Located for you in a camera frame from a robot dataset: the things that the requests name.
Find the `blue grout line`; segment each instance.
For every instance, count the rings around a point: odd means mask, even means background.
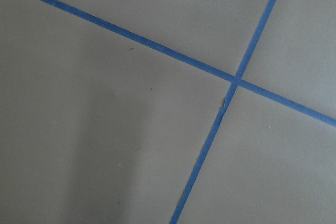
[[[142,37],[140,35],[137,35],[137,34],[131,32],[131,31],[128,31],[124,28],[116,26],[116,25],[114,25],[110,22],[107,22],[107,21],[105,21],[101,18],[92,16],[91,14],[88,14],[88,13],[86,13],[86,12],[80,10],[80,9],[77,9],[73,6],[65,4],[61,1],[58,1],[58,0],[40,0],[40,1],[45,2],[49,5],[52,5],[56,8],[59,8],[61,10],[64,10],[68,13],[71,13],[71,14],[73,14],[77,17],[80,17],[82,19],[85,19],[89,22],[92,22],[92,23],[94,23],[98,26],[101,26],[101,27],[103,27],[107,30],[110,30],[110,31],[112,31],[116,34],[119,34],[119,35],[121,35],[125,38],[131,39],[131,40],[136,41],[140,44],[143,44],[144,46],[152,48],[152,49],[154,49],[158,52],[161,52],[165,55],[168,55],[168,56],[170,56],[174,59],[180,60],[180,61],[182,61],[184,63],[187,63],[187,64],[189,64],[193,67],[199,68],[199,69],[201,69],[205,72],[213,74],[214,76],[220,77],[220,78],[222,78],[224,80],[227,80],[227,81],[230,81],[230,82],[233,80],[233,76],[229,73],[226,73],[222,70],[219,70],[215,67],[212,67],[212,66],[210,66],[206,63],[203,63],[199,60],[193,59],[193,58],[191,58],[187,55],[181,54],[181,53],[179,53],[179,52],[177,52],[177,51],[175,51],[171,48],[165,47],[165,46],[163,46],[159,43],[156,43],[156,42],[154,42],[150,39],[144,38],[144,37]]]
[[[191,193],[191,190],[197,180],[197,177],[199,175],[199,172],[201,171],[201,168],[202,168],[202,165],[204,163],[204,160],[207,156],[207,153],[209,152],[210,150],[210,147],[214,141],[214,138],[217,134],[217,131],[219,129],[219,126],[221,124],[221,121],[231,103],[231,100],[237,90],[237,87],[238,87],[238,83],[240,83],[241,81],[241,78],[245,72],[245,69],[251,59],[251,56],[254,52],[254,49],[256,48],[257,46],[257,43],[261,37],[261,34],[264,30],[264,27],[267,23],[267,20],[272,12],[272,9],[275,5],[275,2],[276,0],[268,0],[268,3],[265,7],[265,10],[263,12],[263,15],[261,16],[260,18],[260,21],[257,25],[257,28],[252,36],[252,39],[246,49],[246,52],[239,64],[239,67],[237,69],[237,72],[236,72],[236,75],[234,77],[234,79],[232,80],[231,82],[231,85],[226,93],[226,96],[225,96],[225,102],[224,102],[224,105],[223,107],[220,109],[220,111],[218,112],[217,116],[216,116],[216,119],[215,119],[215,122],[213,123],[212,127],[211,127],[211,130],[209,132],[209,135],[208,137],[206,138],[206,141],[204,143],[204,146],[201,150],[201,153],[200,155],[198,156],[197,158],[197,161],[193,167],[193,170],[190,174],[190,177],[187,181],[187,184],[184,188],[184,191],[183,191],[183,194],[182,194],[182,198],[180,200],[180,202],[177,204],[175,210],[174,210],[174,213],[173,213],[173,216],[170,220],[170,224],[177,224],[178,220],[179,220],[179,217],[183,211],[183,208],[186,204],[186,201],[188,200],[188,197]]]
[[[303,106],[303,105],[301,105],[299,103],[293,102],[293,101],[291,101],[291,100],[289,100],[287,98],[284,98],[284,97],[282,97],[282,96],[280,96],[278,94],[275,94],[275,93],[273,93],[271,91],[268,91],[268,90],[265,90],[265,89],[263,89],[261,87],[258,87],[256,85],[250,83],[250,82],[247,82],[247,81],[244,81],[244,80],[240,80],[240,82],[239,82],[238,85],[241,86],[241,87],[243,87],[243,88],[245,88],[245,89],[247,89],[247,90],[250,90],[250,91],[252,91],[252,92],[254,92],[256,94],[259,94],[259,95],[261,95],[263,97],[267,97],[267,98],[269,98],[269,99],[271,99],[271,100],[273,100],[275,102],[281,103],[281,104],[283,104],[283,105],[285,105],[285,106],[287,106],[289,108],[292,108],[292,109],[294,109],[296,111],[299,111],[299,112],[301,112],[301,113],[303,113],[305,115],[308,115],[308,116],[310,116],[312,118],[315,118],[317,120],[320,120],[320,121],[322,121],[324,123],[327,123],[327,124],[330,124],[330,125],[336,127],[336,119],[334,119],[334,118],[331,118],[331,117],[329,117],[327,115],[324,115],[324,114],[322,114],[320,112],[317,112],[315,110],[312,110],[312,109],[310,109],[310,108],[308,108],[306,106]]]

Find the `tiled floor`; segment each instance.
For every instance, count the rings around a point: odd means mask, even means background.
[[[0,0],[1,223],[334,223],[334,0],[250,63],[275,0],[48,1]]]

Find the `blue tape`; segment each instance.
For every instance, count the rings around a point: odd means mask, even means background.
[[[216,116],[216,119],[215,119],[215,122],[213,123],[212,127],[211,127],[211,130],[209,132],[209,135],[208,137],[206,138],[206,141],[204,143],[204,146],[201,150],[201,153],[200,155],[198,156],[197,158],[197,161],[195,163],[195,166],[190,174],[190,177],[187,181],[187,184],[184,188],[184,191],[183,191],[183,194],[182,194],[182,198],[180,200],[180,202],[177,204],[176,208],[175,208],[175,211],[173,213],[173,216],[170,220],[170,224],[176,224],[177,221],[179,220],[179,217],[183,211],[183,208],[185,206],[185,203],[186,201],[188,200],[188,197],[191,193],[191,190],[196,182],[196,179],[198,177],[198,174],[202,168],[202,165],[204,163],[204,160],[207,156],[207,153],[209,152],[210,150],[210,147],[214,141],[214,138],[217,134],[217,131],[219,129],[219,126],[221,124],[221,121],[231,103],[231,100],[237,90],[237,86],[238,86],[238,83],[240,83],[240,80],[246,70],[246,67],[250,61],[250,58],[254,52],[254,49],[256,48],[257,46],[257,43],[260,39],[260,36],[261,36],[261,33],[263,32],[264,30],[264,27],[266,25],[266,22],[272,12],[272,9],[275,5],[275,2],[276,0],[268,0],[268,3],[266,5],[266,8],[263,12],[263,15],[261,16],[260,18],[260,21],[258,23],[258,26],[252,36],[252,39],[246,49],[246,52],[239,64],[239,67],[237,69],[237,72],[236,72],[236,75],[234,76],[234,79],[232,80],[231,82],[231,85],[226,93],[226,96],[225,96],[225,102],[224,102],[224,105],[223,107],[220,109],[220,111],[218,112],[217,116]]]
[[[214,67],[212,67],[212,66],[210,66],[208,64],[205,64],[205,63],[203,63],[203,62],[201,62],[199,60],[193,59],[193,58],[191,58],[191,57],[189,57],[187,55],[181,54],[181,53],[179,53],[179,52],[177,52],[177,51],[175,51],[175,50],[173,50],[171,48],[165,47],[165,46],[163,46],[163,45],[161,45],[159,43],[156,43],[156,42],[154,42],[154,41],[152,41],[150,39],[147,39],[147,38],[144,38],[144,37],[142,37],[140,35],[132,33],[131,31],[128,31],[128,30],[126,30],[124,28],[116,26],[116,25],[114,25],[112,23],[109,23],[109,22],[107,22],[107,21],[105,21],[105,20],[103,20],[101,18],[92,16],[92,15],[90,15],[90,14],[88,14],[88,13],[86,13],[86,12],[80,10],[80,9],[77,9],[77,8],[75,8],[73,6],[65,4],[65,3],[61,2],[61,1],[58,1],[58,0],[40,0],[40,1],[45,2],[45,3],[49,4],[49,5],[52,5],[52,6],[56,7],[56,8],[59,8],[61,10],[64,10],[64,11],[66,11],[68,13],[71,13],[71,14],[73,14],[73,15],[75,15],[77,17],[80,17],[82,19],[85,19],[85,20],[87,20],[89,22],[92,22],[92,23],[94,23],[94,24],[96,24],[98,26],[101,26],[101,27],[103,27],[103,28],[105,28],[107,30],[110,30],[110,31],[112,31],[112,32],[114,32],[116,34],[119,34],[119,35],[121,35],[121,36],[123,36],[125,38],[131,39],[131,40],[136,41],[136,42],[138,42],[140,44],[143,44],[143,45],[145,45],[147,47],[150,47],[150,48],[152,48],[152,49],[154,49],[154,50],[156,50],[158,52],[161,52],[161,53],[163,53],[165,55],[168,55],[168,56],[170,56],[170,57],[172,57],[174,59],[182,61],[182,62],[184,62],[186,64],[189,64],[189,65],[191,65],[193,67],[201,69],[201,70],[203,70],[205,72],[208,72],[210,74],[213,74],[214,76],[220,77],[220,78],[222,78],[224,80],[227,80],[227,81],[230,81],[230,82],[233,80],[233,76],[231,74],[229,74],[229,73],[226,73],[226,72],[224,72],[222,70],[214,68]]]
[[[272,93],[271,91],[268,91],[268,90],[265,90],[259,86],[256,86],[252,83],[249,83],[247,81],[244,81],[244,80],[241,80],[238,84],[239,86],[245,88],[245,89],[248,89],[256,94],[259,94],[259,95],[262,95],[263,97],[267,97],[275,102],[278,102],[278,103],[281,103],[289,108],[292,108],[296,111],[299,111],[305,115],[308,115],[312,118],[315,118],[317,120],[320,120],[324,123],[327,123],[327,124],[330,124],[334,127],[336,127],[336,119],[334,118],[331,118],[327,115],[324,115],[320,112],[317,112],[315,110],[312,110],[306,106],[303,106],[299,103],[296,103],[296,102],[293,102],[287,98],[284,98],[278,94],[275,94],[275,93]]]

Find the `gray floor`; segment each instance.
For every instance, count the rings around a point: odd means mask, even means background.
[[[235,74],[268,0],[60,0]],[[243,79],[336,118],[334,0],[277,0]],[[169,223],[230,82],[0,0],[0,222]],[[336,128],[239,87],[178,223],[334,223]]]

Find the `blue line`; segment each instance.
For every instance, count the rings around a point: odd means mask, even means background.
[[[211,127],[211,130],[209,132],[209,135],[208,137],[206,138],[206,141],[204,143],[204,146],[201,150],[201,153],[200,155],[198,156],[197,158],[197,161],[193,167],[193,170],[190,174],[190,177],[187,181],[187,184],[184,188],[184,191],[183,191],[183,194],[182,194],[182,197],[181,197],[181,200],[180,202],[177,204],[176,208],[175,208],[175,211],[173,213],[173,216],[170,220],[170,224],[176,224],[177,221],[179,220],[179,217],[183,211],[183,208],[185,206],[185,203],[186,201],[188,200],[188,197],[191,193],[191,190],[196,182],[196,179],[198,177],[198,174],[202,168],[202,165],[204,163],[204,160],[207,156],[207,153],[209,152],[210,150],[210,147],[214,141],[214,138],[217,134],[217,131],[219,129],[219,126],[221,124],[221,121],[231,103],[231,100],[237,90],[237,86],[238,86],[238,83],[240,83],[240,80],[245,72],[245,69],[248,65],[248,62],[253,54],[253,51],[254,49],[256,48],[256,45],[260,39],[260,36],[261,36],[261,33],[263,32],[263,29],[265,27],[265,24],[270,16],[270,13],[272,12],[272,9],[275,5],[275,2],[276,0],[268,0],[268,3],[266,5],[266,8],[263,12],[263,15],[261,16],[260,18],[260,21],[258,23],[258,26],[252,36],[252,39],[246,49],[246,52],[242,58],[242,61],[240,62],[239,64],[239,67],[237,69],[237,72],[236,72],[236,75],[234,77],[234,79],[232,80],[231,82],[231,85],[226,93],[226,96],[225,96],[225,102],[224,102],[224,105],[223,107],[220,109],[220,111],[218,112],[217,116],[216,116],[216,119],[215,119],[215,122],[213,123],[212,127]]]
[[[312,118],[315,118],[317,120],[320,120],[324,123],[328,123],[328,124],[336,127],[336,119],[334,119],[334,118],[331,118],[331,117],[329,117],[327,115],[324,115],[320,112],[317,112],[315,110],[312,110],[312,109],[310,109],[306,106],[303,106],[299,103],[293,102],[293,101],[291,101],[287,98],[284,98],[284,97],[282,97],[278,94],[275,94],[271,91],[265,90],[265,89],[263,89],[261,87],[258,87],[258,86],[254,85],[252,83],[249,83],[247,81],[241,80],[238,85],[245,88],[245,89],[248,89],[248,90],[250,90],[250,91],[252,91],[256,94],[262,95],[263,97],[267,97],[267,98],[269,98],[269,99],[271,99],[275,102],[281,103],[281,104],[283,104],[287,107],[290,107],[290,108],[292,108],[296,111],[299,111],[299,112],[301,112],[305,115],[308,115]]]
[[[133,41],[136,41],[136,42],[138,42],[140,44],[143,44],[143,45],[145,45],[147,47],[150,47],[150,48],[152,48],[152,49],[154,49],[154,50],[156,50],[158,52],[161,52],[161,53],[163,53],[165,55],[168,55],[168,56],[170,56],[170,57],[172,57],[174,59],[180,60],[180,61],[182,61],[184,63],[187,63],[187,64],[189,64],[189,65],[191,65],[193,67],[201,69],[201,70],[203,70],[205,72],[208,72],[210,74],[213,74],[214,76],[220,77],[220,78],[222,78],[224,80],[227,80],[227,81],[231,82],[233,80],[233,78],[234,78],[229,73],[226,73],[226,72],[224,72],[222,70],[214,68],[214,67],[212,67],[212,66],[210,66],[208,64],[205,64],[205,63],[203,63],[203,62],[201,62],[199,60],[193,59],[193,58],[191,58],[191,57],[189,57],[187,55],[181,54],[181,53],[179,53],[179,52],[177,52],[177,51],[175,51],[175,50],[173,50],[171,48],[165,47],[165,46],[163,46],[163,45],[161,45],[159,43],[156,43],[156,42],[154,42],[154,41],[152,41],[150,39],[147,39],[147,38],[144,38],[144,37],[142,37],[140,35],[132,33],[131,31],[128,31],[128,30],[126,30],[124,28],[116,26],[116,25],[114,25],[114,24],[112,24],[110,22],[107,22],[107,21],[105,21],[105,20],[103,20],[101,18],[92,16],[91,14],[88,14],[88,13],[86,13],[86,12],[80,10],[80,9],[77,9],[77,8],[75,8],[73,6],[65,4],[65,3],[61,2],[61,1],[58,1],[58,0],[40,0],[40,1],[45,2],[45,3],[49,4],[49,5],[52,5],[52,6],[56,7],[56,8],[59,8],[61,10],[64,10],[64,11],[66,11],[68,13],[71,13],[71,14],[73,14],[73,15],[75,15],[77,17],[80,17],[82,19],[85,19],[85,20],[87,20],[89,22],[92,22],[92,23],[94,23],[94,24],[96,24],[98,26],[101,26],[101,27],[103,27],[103,28],[105,28],[107,30],[110,30],[110,31],[112,31],[112,32],[114,32],[116,34],[119,34],[119,35],[121,35],[121,36],[123,36],[125,38],[128,38],[128,39],[131,39]]]

